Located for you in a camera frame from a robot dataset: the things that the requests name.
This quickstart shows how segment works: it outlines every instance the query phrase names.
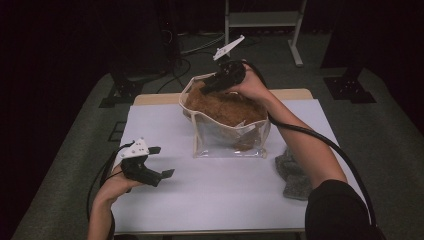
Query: table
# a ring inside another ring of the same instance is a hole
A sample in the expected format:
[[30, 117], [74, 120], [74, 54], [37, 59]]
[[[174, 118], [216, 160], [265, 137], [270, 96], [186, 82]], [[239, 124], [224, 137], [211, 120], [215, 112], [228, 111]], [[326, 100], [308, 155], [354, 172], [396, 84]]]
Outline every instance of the table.
[[[336, 142], [318, 100], [308, 90], [273, 92], [286, 98], [284, 103], [299, 118]], [[157, 188], [132, 189], [114, 203], [116, 234], [304, 231], [307, 202], [284, 198], [285, 182], [275, 170], [274, 158], [286, 147], [275, 126], [265, 144], [266, 159], [195, 159], [192, 125], [175, 104], [178, 96], [141, 95], [130, 109], [121, 144], [144, 137], [149, 147], [162, 147], [159, 155], [149, 156], [146, 166], [157, 172], [175, 168], [175, 172]], [[339, 162], [362, 196], [348, 167]]]

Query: wooden table edge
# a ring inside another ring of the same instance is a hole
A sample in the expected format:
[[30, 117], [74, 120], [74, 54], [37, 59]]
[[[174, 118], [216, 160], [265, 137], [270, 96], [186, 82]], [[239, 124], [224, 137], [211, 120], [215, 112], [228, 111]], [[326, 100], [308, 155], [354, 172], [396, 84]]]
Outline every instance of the wooden table edge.
[[[306, 88], [296, 89], [271, 89], [278, 99], [281, 100], [305, 100], [313, 99], [311, 92]], [[142, 94], [134, 99], [134, 106], [178, 104], [181, 93]]]

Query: metal frame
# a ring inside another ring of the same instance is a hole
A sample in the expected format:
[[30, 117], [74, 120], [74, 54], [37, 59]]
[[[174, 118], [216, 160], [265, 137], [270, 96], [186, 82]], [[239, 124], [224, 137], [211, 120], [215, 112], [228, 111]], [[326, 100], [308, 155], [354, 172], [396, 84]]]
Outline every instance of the metal frame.
[[293, 38], [288, 40], [290, 51], [297, 67], [303, 67], [297, 50], [297, 40], [307, 0], [302, 0], [299, 11], [230, 13], [230, 1], [225, 0], [225, 45], [230, 38], [231, 27], [277, 27], [294, 26]]

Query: person's right hand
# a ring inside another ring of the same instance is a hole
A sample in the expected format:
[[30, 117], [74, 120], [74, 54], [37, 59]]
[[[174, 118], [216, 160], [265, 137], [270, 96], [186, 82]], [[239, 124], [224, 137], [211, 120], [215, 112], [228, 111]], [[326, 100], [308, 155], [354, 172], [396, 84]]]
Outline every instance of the person's right hand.
[[237, 92], [246, 98], [261, 102], [261, 99], [271, 94], [271, 92], [265, 87], [253, 69], [246, 64], [244, 64], [244, 67], [246, 68], [246, 76], [243, 81], [238, 85], [228, 88], [224, 92]]

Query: forearm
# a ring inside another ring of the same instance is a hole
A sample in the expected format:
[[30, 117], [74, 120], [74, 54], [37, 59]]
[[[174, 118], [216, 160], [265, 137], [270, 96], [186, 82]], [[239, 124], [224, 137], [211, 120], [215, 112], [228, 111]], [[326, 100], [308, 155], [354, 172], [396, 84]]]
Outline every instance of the forearm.
[[[271, 93], [265, 94], [259, 101], [276, 121], [311, 129]], [[347, 181], [327, 144], [304, 133], [281, 127], [278, 127], [278, 130], [295, 159], [310, 178], [313, 188], [328, 179]]]
[[113, 201], [95, 200], [88, 226], [88, 240], [106, 240], [112, 223], [111, 206]]

